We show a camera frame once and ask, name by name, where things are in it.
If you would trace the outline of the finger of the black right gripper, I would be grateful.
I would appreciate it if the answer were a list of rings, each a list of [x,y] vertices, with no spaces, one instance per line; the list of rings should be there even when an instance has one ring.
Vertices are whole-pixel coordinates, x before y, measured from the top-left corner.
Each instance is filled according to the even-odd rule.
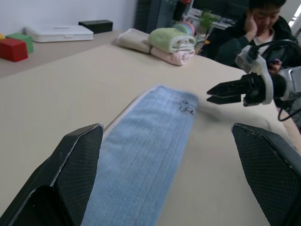
[[[219,83],[207,91],[212,96],[235,96],[244,94],[246,90],[246,82],[244,80],[228,81]]]
[[[241,102],[241,96],[240,95],[230,96],[230,97],[211,96],[207,99],[207,102],[217,104],[217,105],[239,103]]]

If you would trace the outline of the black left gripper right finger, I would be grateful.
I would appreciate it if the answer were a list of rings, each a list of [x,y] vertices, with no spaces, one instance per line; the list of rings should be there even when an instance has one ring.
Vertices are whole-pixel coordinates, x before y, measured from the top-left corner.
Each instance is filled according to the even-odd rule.
[[[280,135],[235,123],[246,180],[270,226],[301,226],[301,155]]]

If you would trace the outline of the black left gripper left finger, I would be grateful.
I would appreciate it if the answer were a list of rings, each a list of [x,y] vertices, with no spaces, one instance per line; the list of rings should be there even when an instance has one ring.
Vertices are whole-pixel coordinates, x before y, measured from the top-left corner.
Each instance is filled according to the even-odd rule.
[[[65,135],[0,217],[0,226],[80,226],[103,138],[93,124]]]

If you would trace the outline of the light blue towel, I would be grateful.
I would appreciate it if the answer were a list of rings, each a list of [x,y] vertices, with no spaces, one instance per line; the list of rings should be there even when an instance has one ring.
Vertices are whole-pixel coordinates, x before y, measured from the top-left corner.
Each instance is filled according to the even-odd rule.
[[[197,106],[194,94],[157,85],[106,128],[81,226],[155,226]]]

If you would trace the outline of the pink folded towel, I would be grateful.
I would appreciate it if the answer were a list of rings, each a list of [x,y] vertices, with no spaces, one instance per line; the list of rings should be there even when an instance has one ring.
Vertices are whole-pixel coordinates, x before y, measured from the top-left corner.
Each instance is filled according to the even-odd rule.
[[[176,51],[174,53],[166,53],[158,48],[153,47],[150,51],[153,56],[176,66],[184,65],[195,55],[194,49],[187,51]]]

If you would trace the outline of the green folded towel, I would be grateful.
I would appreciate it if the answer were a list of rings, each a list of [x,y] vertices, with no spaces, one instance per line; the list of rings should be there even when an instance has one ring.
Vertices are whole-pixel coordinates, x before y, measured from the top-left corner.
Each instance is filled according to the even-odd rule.
[[[193,36],[180,32],[175,28],[158,28],[152,31],[148,36],[148,42],[152,47],[166,53],[190,51],[196,45]]]

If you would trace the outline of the beige folded towel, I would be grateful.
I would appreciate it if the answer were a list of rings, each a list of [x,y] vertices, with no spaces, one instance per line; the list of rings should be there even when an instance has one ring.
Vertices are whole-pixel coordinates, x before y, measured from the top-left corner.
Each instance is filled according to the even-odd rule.
[[[148,37],[149,34],[130,28],[118,36],[116,43],[123,48],[133,49],[148,54],[151,51]]]

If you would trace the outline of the bystander left hand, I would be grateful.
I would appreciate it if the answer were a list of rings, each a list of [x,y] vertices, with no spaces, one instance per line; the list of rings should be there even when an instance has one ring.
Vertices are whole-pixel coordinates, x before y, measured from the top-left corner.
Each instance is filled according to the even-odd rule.
[[[280,61],[277,61],[277,62],[274,62],[274,63],[269,63],[268,64],[268,71],[271,74],[277,74],[280,71],[281,66],[282,66],[282,62],[280,62]]]

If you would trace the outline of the bystander right hand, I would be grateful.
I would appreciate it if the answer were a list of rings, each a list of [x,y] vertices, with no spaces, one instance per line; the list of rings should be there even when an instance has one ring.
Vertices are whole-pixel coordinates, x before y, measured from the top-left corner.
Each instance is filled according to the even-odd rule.
[[[257,25],[253,17],[253,13],[251,11],[247,11],[246,13],[246,21],[245,21],[245,37],[248,42],[251,42],[257,34]]]

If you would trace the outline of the small green plant in vase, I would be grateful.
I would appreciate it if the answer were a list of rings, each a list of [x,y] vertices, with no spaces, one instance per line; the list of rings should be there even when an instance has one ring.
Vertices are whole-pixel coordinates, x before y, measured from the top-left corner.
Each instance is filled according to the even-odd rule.
[[[211,10],[204,9],[200,16],[199,33],[207,37],[213,22],[218,22],[220,18],[220,16],[212,14]]]

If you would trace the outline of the dark slatted cabinet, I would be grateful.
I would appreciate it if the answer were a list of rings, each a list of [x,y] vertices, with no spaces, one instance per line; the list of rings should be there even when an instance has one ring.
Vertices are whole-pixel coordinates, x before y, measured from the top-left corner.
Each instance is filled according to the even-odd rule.
[[[177,0],[137,0],[134,28],[151,33],[153,30],[171,27]]]

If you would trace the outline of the red cube block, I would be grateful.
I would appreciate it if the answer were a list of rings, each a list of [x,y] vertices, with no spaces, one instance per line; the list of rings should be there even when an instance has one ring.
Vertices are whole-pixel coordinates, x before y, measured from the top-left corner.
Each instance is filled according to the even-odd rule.
[[[27,59],[28,53],[26,43],[21,40],[11,38],[0,40],[0,58],[12,62]]]

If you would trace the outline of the dark brown long box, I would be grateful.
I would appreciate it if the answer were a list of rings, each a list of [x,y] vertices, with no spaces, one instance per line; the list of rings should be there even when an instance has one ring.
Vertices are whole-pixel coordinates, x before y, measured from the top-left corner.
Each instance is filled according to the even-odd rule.
[[[113,22],[110,20],[80,21],[79,25],[91,30],[94,34],[111,32]]]

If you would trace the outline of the green cube block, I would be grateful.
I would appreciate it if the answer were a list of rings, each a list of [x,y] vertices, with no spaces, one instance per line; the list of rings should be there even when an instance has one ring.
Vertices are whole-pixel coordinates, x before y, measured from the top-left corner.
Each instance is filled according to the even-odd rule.
[[[27,53],[33,53],[34,48],[33,48],[33,40],[32,37],[23,33],[13,33],[6,35],[6,38],[11,38],[11,39],[17,39],[25,42],[26,47],[27,47]]]

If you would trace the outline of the white flat plastic case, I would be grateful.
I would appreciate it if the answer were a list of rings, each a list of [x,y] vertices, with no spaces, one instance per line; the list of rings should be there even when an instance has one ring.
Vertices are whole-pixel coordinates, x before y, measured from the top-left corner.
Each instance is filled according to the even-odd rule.
[[[94,33],[81,25],[33,25],[25,33],[38,43],[93,40]]]

